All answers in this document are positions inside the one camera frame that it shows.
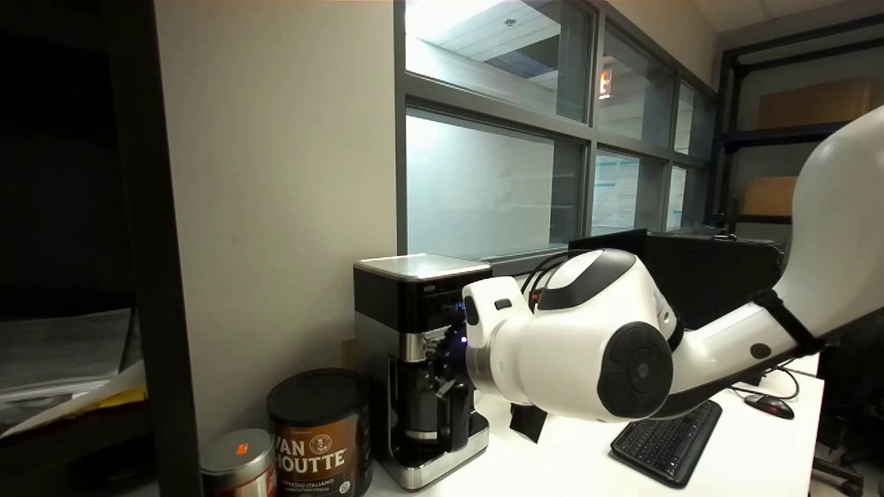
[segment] paper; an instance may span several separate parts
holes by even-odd
[[[73,394],[115,375],[131,310],[0,322],[0,401]]]
[[[11,425],[7,432],[0,434],[0,438],[6,438],[11,434],[22,434],[22,432],[33,432],[33,429],[48,425],[48,422],[64,421],[68,415],[76,415],[76,412],[83,412],[83,409],[104,401],[104,397],[112,397],[112,394],[122,394],[122,392],[130,392],[130,390],[144,390],[144,385],[145,385],[144,363],[135,363],[123,372],[109,375],[102,386],[88,390],[83,394],[68,394],[61,404],[47,407],[41,412],[35,412],[33,416]]]

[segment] ceiling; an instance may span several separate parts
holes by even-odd
[[[884,10],[884,0],[693,0],[720,37],[844,23]]]

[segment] cabinet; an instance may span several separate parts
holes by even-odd
[[[0,495],[122,495],[131,472],[199,495],[155,37],[149,0],[0,0],[0,313],[130,303],[149,386],[144,407],[3,438]]]
[[[724,49],[706,216],[738,231],[786,241],[790,216],[743,216],[739,200],[758,178],[796,178],[809,153],[844,122],[761,126],[758,100],[837,80],[884,84],[881,60],[884,15]]]

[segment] coffee can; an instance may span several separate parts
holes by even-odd
[[[261,429],[207,441],[199,466],[207,497],[276,497],[274,438]]]
[[[276,385],[267,394],[274,422],[279,495],[358,497],[369,470],[366,379],[323,367]]]

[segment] black cable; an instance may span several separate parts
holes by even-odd
[[[553,253],[553,256],[541,260],[539,265],[532,265],[532,270],[522,281],[522,296],[526,298],[530,307],[532,307],[532,293],[535,293],[539,281],[568,256],[573,256],[573,253],[562,251],[562,253]]]

